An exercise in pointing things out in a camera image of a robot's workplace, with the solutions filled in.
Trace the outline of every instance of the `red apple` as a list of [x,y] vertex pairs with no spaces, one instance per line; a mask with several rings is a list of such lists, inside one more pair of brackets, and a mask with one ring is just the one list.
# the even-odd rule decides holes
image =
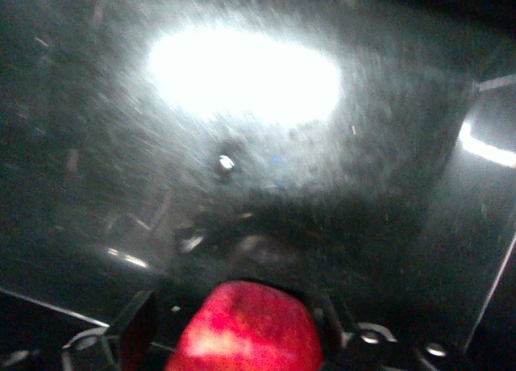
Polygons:
[[322,362],[314,321],[301,302],[233,281],[206,299],[165,371],[318,371]]

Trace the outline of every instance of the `apple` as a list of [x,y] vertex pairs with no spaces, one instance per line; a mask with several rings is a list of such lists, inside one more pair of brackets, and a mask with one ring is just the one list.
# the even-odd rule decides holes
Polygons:
[[165,371],[318,371],[323,360],[314,321],[299,300],[232,281],[206,299]]

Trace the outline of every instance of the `red object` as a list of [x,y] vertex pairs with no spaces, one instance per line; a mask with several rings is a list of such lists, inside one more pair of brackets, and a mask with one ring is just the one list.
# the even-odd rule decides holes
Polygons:
[[233,281],[211,293],[165,371],[318,371],[322,362],[314,321],[301,302]]

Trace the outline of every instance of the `dark glossy surface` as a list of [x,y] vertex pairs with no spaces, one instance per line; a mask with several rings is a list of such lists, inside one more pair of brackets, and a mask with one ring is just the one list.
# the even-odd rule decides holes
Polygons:
[[[515,151],[512,102],[473,87],[507,37],[386,0],[2,1],[3,288],[104,322],[157,289],[173,344],[251,277],[467,341],[514,231],[514,168],[472,152]],[[331,58],[335,109],[171,107],[154,46],[214,25]]]

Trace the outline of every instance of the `scratched surface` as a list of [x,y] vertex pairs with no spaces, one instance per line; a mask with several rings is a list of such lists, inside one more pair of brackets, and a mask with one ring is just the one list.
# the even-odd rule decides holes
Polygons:
[[[244,277],[318,289],[385,323],[426,307],[467,339],[506,242],[479,236],[475,262],[452,249],[469,272],[446,283],[435,260],[460,244],[441,239],[436,198],[468,201],[443,194],[442,177],[468,163],[454,150],[473,85],[501,75],[509,38],[386,0],[2,1],[0,286],[107,322],[157,289],[165,344],[215,285]],[[148,71],[153,45],[221,25],[333,58],[336,108],[278,123],[170,106]],[[448,208],[456,230],[477,211]],[[465,277],[478,289],[458,293]],[[443,307],[458,294],[463,311]]]

